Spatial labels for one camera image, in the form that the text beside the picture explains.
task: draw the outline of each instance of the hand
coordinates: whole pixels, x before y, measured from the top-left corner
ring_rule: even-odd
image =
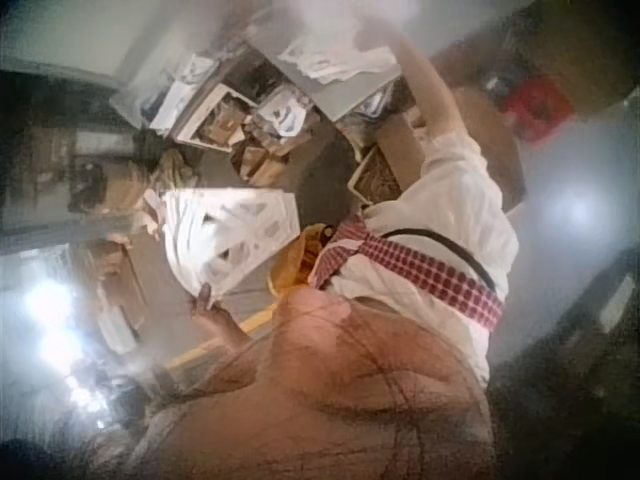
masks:
[[[251,340],[250,337],[238,326],[231,313],[224,309],[219,302],[208,308],[210,299],[211,285],[205,284],[194,303],[193,320],[216,336],[228,350],[235,351],[242,348]]]
[[[206,283],[200,290],[198,298],[196,298],[193,305],[192,316],[195,321],[198,323],[208,322],[211,324],[210,326],[217,327],[218,324],[224,321],[233,320],[229,311],[225,310],[220,302],[215,302],[211,308],[209,308],[210,299],[211,285]]]

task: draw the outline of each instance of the bright light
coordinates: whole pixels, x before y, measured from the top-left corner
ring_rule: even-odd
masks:
[[[107,408],[107,402],[104,401],[104,398],[99,393],[94,393],[93,398],[87,404],[87,411],[91,413],[99,412],[102,409]]]
[[[71,401],[79,407],[86,407],[92,401],[91,392],[86,388],[76,388],[71,392]]]
[[[67,377],[64,379],[64,381],[67,384],[67,387],[69,387],[71,390],[73,390],[74,388],[78,388],[78,386],[80,385],[76,377]]]
[[[71,315],[71,295],[63,285],[46,281],[27,294],[27,308],[43,327],[64,327]]]
[[[87,412],[96,413],[102,410],[102,402],[99,398],[92,398],[87,404]]]
[[[50,332],[40,344],[40,356],[62,375],[71,373],[71,366],[82,358],[80,340],[68,330]]]

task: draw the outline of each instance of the black strap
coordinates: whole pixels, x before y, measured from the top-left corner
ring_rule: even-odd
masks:
[[[496,284],[493,281],[493,278],[491,278],[491,275],[489,275],[489,272],[485,270],[480,262],[473,258],[473,255],[471,255],[464,247],[461,247],[453,240],[450,240],[444,235],[440,235],[433,230],[426,230],[422,228],[401,228],[399,230],[394,230],[393,232],[385,233],[384,235],[382,235],[382,238],[388,239],[391,237],[397,237],[398,235],[414,235],[418,237],[427,237],[434,242],[438,242],[440,245],[446,247],[462,260],[464,260],[467,265],[469,265],[473,269],[473,271],[476,272],[478,277],[480,277],[484,281],[487,287],[489,287],[489,289],[493,293],[496,293]]]

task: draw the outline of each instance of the yellow object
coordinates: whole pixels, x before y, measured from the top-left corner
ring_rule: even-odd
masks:
[[[240,324],[247,334],[271,321],[273,312],[287,293],[308,285],[309,274],[315,266],[320,252],[333,235],[333,228],[316,224],[304,229],[298,238],[291,242],[279,255],[269,273],[267,282],[276,301]],[[174,358],[167,364],[168,370],[174,370],[208,354],[219,345],[217,338],[201,343],[184,355]]]
[[[325,224],[311,225],[280,253],[268,279],[275,297],[282,298],[292,288],[309,284],[309,275],[332,233]]]

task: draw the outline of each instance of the white wall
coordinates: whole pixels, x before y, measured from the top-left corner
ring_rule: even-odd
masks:
[[[23,0],[3,27],[3,68],[50,66],[117,82],[129,49],[165,8],[166,0]]]

